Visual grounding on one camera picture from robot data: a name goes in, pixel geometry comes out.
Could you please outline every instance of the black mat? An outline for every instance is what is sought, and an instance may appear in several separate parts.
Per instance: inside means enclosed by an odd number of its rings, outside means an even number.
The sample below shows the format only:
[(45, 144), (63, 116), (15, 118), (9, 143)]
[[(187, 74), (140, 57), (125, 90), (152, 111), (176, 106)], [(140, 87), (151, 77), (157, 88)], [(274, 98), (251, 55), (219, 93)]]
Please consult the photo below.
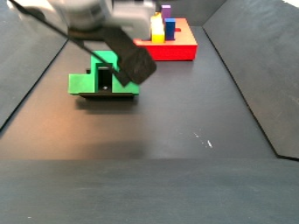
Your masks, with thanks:
[(196, 60), (159, 62), (132, 101), (68, 95), (68, 73), (85, 73), (89, 56), (67, 44), (1, 133), (0, 158), (274, 158), (204, 31), (192, 30)]
[(276, 159), (0, 162), (0, 219), (295, 224), (299, 164)]
[(276, 153), (299, 158), (299, 9), (228, 0), (204, 29)]
[(65, 40), (0, 2), (0, 129), (40, 79)]

